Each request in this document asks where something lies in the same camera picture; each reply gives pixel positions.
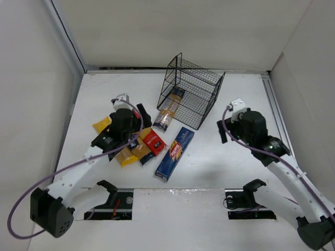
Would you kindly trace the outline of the red spaghetti bag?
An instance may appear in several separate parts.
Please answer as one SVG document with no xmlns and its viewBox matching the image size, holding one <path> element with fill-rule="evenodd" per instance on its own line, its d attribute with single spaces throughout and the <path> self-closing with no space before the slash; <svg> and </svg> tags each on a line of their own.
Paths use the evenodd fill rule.
<svg viewBox="0 0 335 251">
<path fill-rule="evenodd" d="M 158 136 L 152 127 L 143 128 L 139 138 L 154 153 L 155 156 L 158 156 L 166 147 L 164 141 L 160 138 L 160 136 Z"/>
</svg>

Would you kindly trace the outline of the blue Barilla spaghetti box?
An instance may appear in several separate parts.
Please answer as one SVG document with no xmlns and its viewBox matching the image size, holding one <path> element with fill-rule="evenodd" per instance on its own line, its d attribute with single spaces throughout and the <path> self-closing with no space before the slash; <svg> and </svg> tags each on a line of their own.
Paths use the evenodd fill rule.
<svg viewBox="0 0 335 251">
<path fill-rule="evenodd" d="M 169 150 L 166 152 L 161 163 L 155 170 L 154 176 L 161 178 L 165 182 L 170 179 L 175 167 L 180 161 L 180 158 L 183 156 L 184 151 L 193 139 L 194 134 L 194 131 L 181 127 L 178 135 L 169 147 Z"/>
</svg>

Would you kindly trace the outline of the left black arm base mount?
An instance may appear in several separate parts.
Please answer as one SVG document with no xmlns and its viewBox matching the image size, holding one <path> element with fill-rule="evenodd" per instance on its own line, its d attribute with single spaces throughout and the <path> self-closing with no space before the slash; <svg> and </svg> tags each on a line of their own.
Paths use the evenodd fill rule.
<svg viewBox="0 0 335 251">
<path fill-rule="evenodd" d="M 119 189 L 102 180 L 97 185 L 104 187 L 109 196 L 105 203 L 84 213 L 83 220 L 132 220 L 133 189 Z"/>
</svg>

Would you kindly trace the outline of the blue clear pasta bag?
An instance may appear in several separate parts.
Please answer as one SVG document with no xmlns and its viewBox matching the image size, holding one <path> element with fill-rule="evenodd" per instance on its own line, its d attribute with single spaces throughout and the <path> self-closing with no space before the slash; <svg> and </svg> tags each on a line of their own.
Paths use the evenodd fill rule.
<svg viewBox="0 0 335 251">
<path fill-rule="evenodd" d="M 180 87 L 174 87 L 171 93 L 163 102 L 160 112 L 157 115 L 153 126 L 159 130 L 166 131 L 183 99 L 185 90 Z"/>
</svg>

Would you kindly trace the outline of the yellow spaghetti bag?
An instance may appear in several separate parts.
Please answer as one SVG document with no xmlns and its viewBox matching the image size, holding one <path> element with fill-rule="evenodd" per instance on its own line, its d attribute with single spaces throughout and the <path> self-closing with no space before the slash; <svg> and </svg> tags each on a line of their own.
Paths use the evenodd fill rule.
<svg viewBox="0 0 335 251">
<path fill-rule="evenodd" d="M 103 120 L 92 125 L 95 131 L 100 134 L 106 127 L 111 124 L 111 118 L 105 117 Z M 138 158 L 132 154 L 132 152 L 126 147 L 116 155 L 116 160 L 124 168 L 126 165 L 135 163 Z"/>
</svg>

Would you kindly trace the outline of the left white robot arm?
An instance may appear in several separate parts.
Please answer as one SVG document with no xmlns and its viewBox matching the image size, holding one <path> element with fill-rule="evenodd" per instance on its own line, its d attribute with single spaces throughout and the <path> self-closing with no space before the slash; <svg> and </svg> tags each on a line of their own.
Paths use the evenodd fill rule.
<svg viewBox="0 0 335 251">
<path fill-rule="evenodd" d="M 100 178 L 93 188 L 81 189 L 94 168 L 110 162 L 152 125 L 143 104 L 115 107 L 111 124 L 91 142 L 82 160 L 62 169 L 64 175 L 45 189 L 34 187 L 30 195 L 30 218 L 55 238 L 64 235 L 80 211 L 104 204 L 115 197 L 117 188 Z"/>
</svg>

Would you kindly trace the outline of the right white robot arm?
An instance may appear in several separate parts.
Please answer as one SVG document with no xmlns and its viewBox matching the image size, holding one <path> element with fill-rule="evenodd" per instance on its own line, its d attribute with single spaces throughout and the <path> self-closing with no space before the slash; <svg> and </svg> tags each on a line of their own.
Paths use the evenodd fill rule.
<svg viewBox="0 0 335 251">
<path fill-rule="evenodd" d="M 310 249 L 334 243 L 334 203 L 307 178 L 292 158 L 288 147 L 268 134 L 266 120 L 250 108 L 228 106 L 230 118 L 217 121 L 222 143 L 227 138 L 250 150 L 254 158 L 274 174 L 293 196 L 289 200 L 255 179 L 226 197 L 228 209 L 265 207 L 288 222 Z"/>
</svg>

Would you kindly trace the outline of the dark blue la sicilia spaghetti bag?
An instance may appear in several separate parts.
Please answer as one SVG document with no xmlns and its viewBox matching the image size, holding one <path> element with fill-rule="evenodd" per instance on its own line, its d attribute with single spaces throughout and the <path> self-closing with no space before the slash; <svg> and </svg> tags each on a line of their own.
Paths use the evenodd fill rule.
<svg viewBox="0 0 335 251">
<path fill-rule="evenodd" d="M 155 157 L 154 153 L 145 145 L 145 143 L 137 138 L 128 145 L 131 153 L 136 156 L 141 165 L 145 165 L 148 161 Z"/>
</svg>

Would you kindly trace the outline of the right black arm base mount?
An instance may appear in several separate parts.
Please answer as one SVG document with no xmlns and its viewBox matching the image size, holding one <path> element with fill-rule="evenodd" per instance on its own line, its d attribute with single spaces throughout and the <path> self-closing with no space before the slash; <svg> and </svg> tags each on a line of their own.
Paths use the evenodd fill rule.
<svg viewBox="0 0 335 251">
<path fill-rule="evenodd" d="M 266 183 L 260 179 L 255 179 L 243 188 L 225 189 L 225 198 L 222 202 L 228 211 L 229 220 L 276 220 L 273 211 L 258 204 L 255 201 L 253 193 Z"/>
</svg>

